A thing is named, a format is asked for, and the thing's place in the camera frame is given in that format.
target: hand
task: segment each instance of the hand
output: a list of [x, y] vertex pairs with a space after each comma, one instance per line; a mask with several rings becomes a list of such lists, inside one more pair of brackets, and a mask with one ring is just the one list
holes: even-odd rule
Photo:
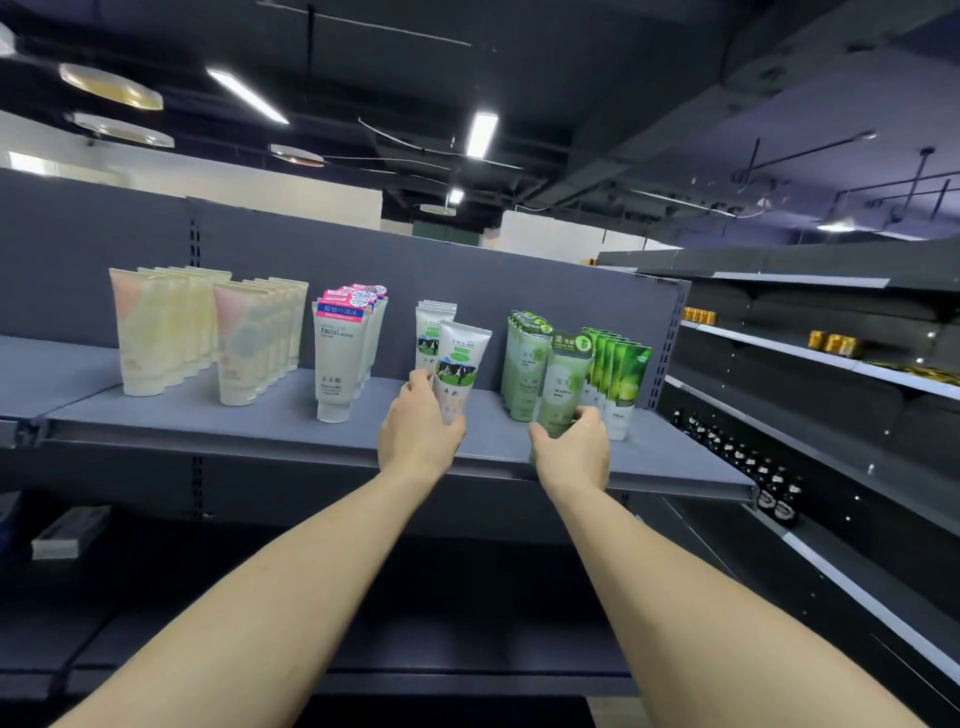
[[540, 423], [530, 423], [537, 474], [550, 499], [584, 491], [603, 491], [610, 479], [610, 440], [596, 407], [577, 407], [577, 421], [561, 437], [550, 439]]
[[399, 473], [432, 488], [453, 463], [467, 421], [457, 415], [444, 425], [430, 377], [424, 369], [410, 373], [380, 427], [376, 454], [383, 473]]

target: fluorescent light tube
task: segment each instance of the fluorescent light tube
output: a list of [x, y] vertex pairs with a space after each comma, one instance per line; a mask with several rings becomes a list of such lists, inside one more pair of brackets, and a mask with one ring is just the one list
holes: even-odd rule
[[279, 111], [274, 109], [270, 104], [257, 96], [249, 86], [245, 85], [232, 73], [227, 71], [218, 71], [213, 68], [207, 68], [206, 72], [221, 86], [226, 90], [235, 94], [240, 98], [241, 101], [246, 103], [249, 106], [252, 106], [254, 109], [262, 113], [271, 121], [276, 121], [277, 124], [289, 124], [290, 122]]
[[468, 157], [483, 159], [487, 156], [487, 150], [490, 149], [490, 143], [493, 141], [493, 132], [496, 131], [496, 122], [499, 120], [495, 113], [476, 112], [467, 141]]

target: bottle label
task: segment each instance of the bottle label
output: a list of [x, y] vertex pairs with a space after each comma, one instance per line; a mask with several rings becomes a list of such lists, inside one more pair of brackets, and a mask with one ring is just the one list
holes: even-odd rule
[[774, 509], [774, 517], [778, 521], [793, 521], [796, 516], [797, 512], [793, 507], [782, 500], [777, 503], [777, 507]]

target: finger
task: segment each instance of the finger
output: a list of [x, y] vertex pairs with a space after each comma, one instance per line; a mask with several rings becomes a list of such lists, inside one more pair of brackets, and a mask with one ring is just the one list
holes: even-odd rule
[[540, 423], [530, 423], [527, 431], [530, 433], [530, 442], [533, 443], [535, 448], [539, 448], [550, 442], [550, 435], [547, 434], [547, 431], [543, 429], [543, 425]]
[[464, 439], [464, 435], [467, 434], [467, 418], [463, 415], [457, 415], [453, 418], [453, 422], [447, 425], [452, 434], [457, 438], [457, 442], [460, 442]]
[[415, 369], [410, 373], [410, 389], [417, 392], [420, 389], [431, 386], [430, 376], [430, 373], [425, 369]]
[[596, 424], [602, 422], [603, 418], [600, 417], [600, 410], [596, 407], [589, 407], [585, 404], [581, 404], [577, 407], [576, 411], [573, 413], [573, 419], [578, 422], [584, 422], [587, 424]]

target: dark ceiling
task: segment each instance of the dark ceiling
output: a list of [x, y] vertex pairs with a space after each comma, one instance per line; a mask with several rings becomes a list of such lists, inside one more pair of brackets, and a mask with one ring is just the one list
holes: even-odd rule
[[[0, 0], [19, 52], [0, 62], [0, 109], [70, 131], [65, 112], [99, 113], [170, 134], [176, 154], [383, 188], [396, 219], [427, 217], [418, 205], [442, 204], [456, 184], [467, 196], [455, 224], [471, 229], [520, 205], [683, 245], [796, 242], [801, 232], [817, 240], [838, 192], [911, 178], [925, 146], [937, 150], [926, 174], [960, 164], [957, 8], [960, 0]], [[65, 85], [62, 61], [147, 85], [165, 109]], [[207, 77], [210, 65], [243, 78], [290, 125], [228, 95]], [[462, 156], [478, 109], [500, 116], [489, 154], [500, 164]], [[877, 138], [744, 173], [758, 139], [762, 164], [866, 131]], [[328, 165], [291, 165], [269, 154], [271, 143]], [[874, 202], [909, 187], [841, 195], [839, 207], [864, 228], [960, 231], [960, 194], [947, 194], [933, 221], [937, 195], [906, 212], [905, 198]]]

